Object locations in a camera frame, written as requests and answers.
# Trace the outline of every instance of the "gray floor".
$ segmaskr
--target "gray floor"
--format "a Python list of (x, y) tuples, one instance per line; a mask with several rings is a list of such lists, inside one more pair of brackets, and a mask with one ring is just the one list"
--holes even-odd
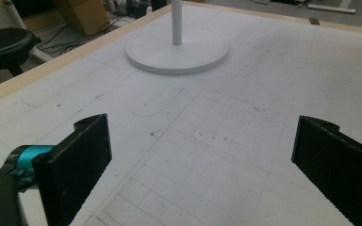
[[(279, 2), (269, 2), (268, 5), (263, 5), (255, 3), (253, 0), (206, 0), (206, 3), (211, 5), (219, 5), (230, 8), (243, 8), (299, 18), (314, 17), (319, 19), (320, 21), (325, 22), (362, 26), (362, 0), (352, 0), (349, 8), (356, 9), (355, 14), (338, 13), (307, 8), (308, 4), (328, 4), (330, 6), (334, 6), (338, 5), (338, 1), (340, 0), (307, 0), (301, 8), (296, 5), (283, 4)], [(61, 26), (57, 26), (54, 29), (48, 29), (38, 32), (37, 35), (42, 39), (43, 43), (44, 41), (50, 40), (60, 28)], [(71, 41), (77, 39), (77, 37), (80, 37), (80, 35), (74, 32), (71, 28), (67, 27), (49, 44), (52, 45), (55, 43)], [(50, 53), (50, 55), (56, 57), (60, 54), (60, 51), (56, 50), (57, 49), (47, 49), (46, 51), (53, 52)], [(29, 69), (38, 66), (39, 64), (39, 61), (35, 59), (29, 59), (26, 64), (22, 66), (22, 68), (24, 69), (24, 71), (28, 71)], [(0, 83), (7, 81), (10, 78), (11, 75), (9, 72), (7, 72), (6, 70), (0, 70)]]

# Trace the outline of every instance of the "chair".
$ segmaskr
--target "chair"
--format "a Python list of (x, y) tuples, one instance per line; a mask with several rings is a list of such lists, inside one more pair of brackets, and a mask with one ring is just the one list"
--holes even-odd
[(11, 0), (0, 6), (0, 69), (8, 69), (13, 76), (22, 73), (20, 65), (29, 55), (46, 62), (50, 56), (35, 47), (38, 39), (26, 30)]

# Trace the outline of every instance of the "white table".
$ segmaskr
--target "white table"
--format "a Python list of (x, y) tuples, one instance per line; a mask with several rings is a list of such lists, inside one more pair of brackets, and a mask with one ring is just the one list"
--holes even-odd
[[(299, 115), (362, 143), (362, 33), (187, 4), (184, 24), (227, 39), (229, 58), (192, 75), (132, 67), (125, 45), (168, 12), (0, 85), (0, 166), (107, 113), (113, 160), (72, 225), (351, 225), (290, 158)], [(22, 200), (46, 225), (38, 191)]]

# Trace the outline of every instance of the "black stool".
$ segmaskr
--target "black stool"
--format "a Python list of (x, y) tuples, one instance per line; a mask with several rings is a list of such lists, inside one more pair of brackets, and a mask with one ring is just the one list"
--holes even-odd
[(28, 30), (0, 29), (0, 69), (8, 69), (13, 76), (21, 74), (20, 65), (25, 63), (37, 43), (38, 39)]

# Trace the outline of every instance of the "table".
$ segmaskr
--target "table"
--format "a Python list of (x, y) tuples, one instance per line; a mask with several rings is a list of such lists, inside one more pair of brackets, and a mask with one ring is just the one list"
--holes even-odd
[[(134, 68), (125, 45), (169, 11), (0, 85), (0, 166), (107, 113), (113, 160), (72, 225), (351, 225), (290, 158), (299, 115), (362, 143), (362, 28), (187, 3), (184, 24), (227, 39), (228, 59), (180, 76)], [(38, 191), (21, 197), (46, 225)]]

